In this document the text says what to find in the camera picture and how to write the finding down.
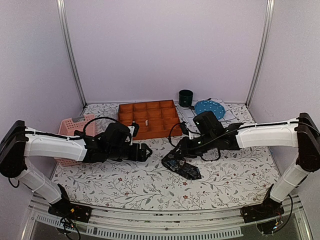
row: black mug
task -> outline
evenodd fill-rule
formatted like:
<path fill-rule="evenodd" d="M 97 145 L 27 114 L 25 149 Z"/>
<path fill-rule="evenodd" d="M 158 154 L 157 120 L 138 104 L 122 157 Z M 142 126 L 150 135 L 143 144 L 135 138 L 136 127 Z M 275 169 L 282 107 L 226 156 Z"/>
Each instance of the black mug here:
<path fill-rule="evenodd" d="M 190 90 L 184 89 L 179 91 L 179 105 L 188 108 L 192 105 L 192 98 L 194 93 Z"/>

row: ventilation grille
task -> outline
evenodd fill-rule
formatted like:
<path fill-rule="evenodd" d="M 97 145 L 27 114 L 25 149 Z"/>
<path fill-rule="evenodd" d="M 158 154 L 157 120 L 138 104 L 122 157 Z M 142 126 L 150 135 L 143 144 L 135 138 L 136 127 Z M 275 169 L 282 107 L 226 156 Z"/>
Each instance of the ventilation grille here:
<path fill-rule="evenodd" d="M 37 221 L 56 227 L 63 228 L 60 219 L 44 214 L 37 214 Z M 102 227 L 87 226 L 82 234 L 99 237 L 108 240 L 223 240 L 242 237 L 240 227 L 227 230 L 217 230 L 203 233 L 133 233 L 117 230 L 108 230 Z"/>

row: pink basket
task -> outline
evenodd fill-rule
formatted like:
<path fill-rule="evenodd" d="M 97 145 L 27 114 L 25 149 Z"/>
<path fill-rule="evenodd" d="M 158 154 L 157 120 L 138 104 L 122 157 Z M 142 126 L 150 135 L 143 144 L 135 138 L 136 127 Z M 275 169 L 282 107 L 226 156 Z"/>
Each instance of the pink basket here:
<path fill-rule="evenodd" d="M 84 126 L 87 122 L 94 119 L 94 114 L 84 115 L 77 118 L 68 118 L 61 122 L 59 128 L 59 134 L 65 136 L 74 136 L 75 130 L 79 130 L 82 132 Z M 85 134 L 89 136 L 94 136 L 96 133 L 96 123 L 92 122 L 85 130 Z M 80 161 L 75 161 L 66 158 L 55 158 L 55 160 L 63 167 L 74 166 L 82 164 Z"/>

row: blue dotted plate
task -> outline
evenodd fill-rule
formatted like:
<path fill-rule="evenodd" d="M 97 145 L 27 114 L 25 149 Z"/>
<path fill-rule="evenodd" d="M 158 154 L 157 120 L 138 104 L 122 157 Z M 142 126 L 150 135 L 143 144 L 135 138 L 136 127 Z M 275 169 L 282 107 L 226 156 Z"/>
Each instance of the blue dotted plate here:
<path fill-rule="evenodd" d="M 226 114 L 225 108 L 220 103 L 215 101 L 198 101 L 194 105 L 194 110 L 197 115 L 205 111 L 211 111 L 218 120 L 222 119 Z"/>

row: white wall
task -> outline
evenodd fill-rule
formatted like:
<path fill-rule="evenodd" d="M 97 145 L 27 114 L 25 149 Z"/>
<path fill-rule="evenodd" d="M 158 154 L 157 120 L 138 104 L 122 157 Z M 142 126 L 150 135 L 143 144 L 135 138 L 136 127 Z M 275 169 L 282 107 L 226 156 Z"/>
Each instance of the white wall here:
<path fill-rule="evenodd" d="M 68 0 L 72 47 L 89 103 L 246 101 L 266 0 Z"/>
<path fill-rule="evenodd" d="M 0 22 L 0 139 L 16 120 L 57 133 L 61 120 L 79 115 L 81 104 L 56 1 L 1 1 Z M 54 160 L 33 163 L 49 174 Z M 0 193 L 0 239 L 18 239 L 31 192 L 0 176 Z"/>
<path fill-rule="evenodd" d="M 257 122 L 307 112 L 320 128 L 320 1 L 275 1 L 270 36 L 251 112 Z M 283 172 L 296 151 L 273 148 Z M 298 188 L 314 239 L 320 239 L 320 171 Z"/>

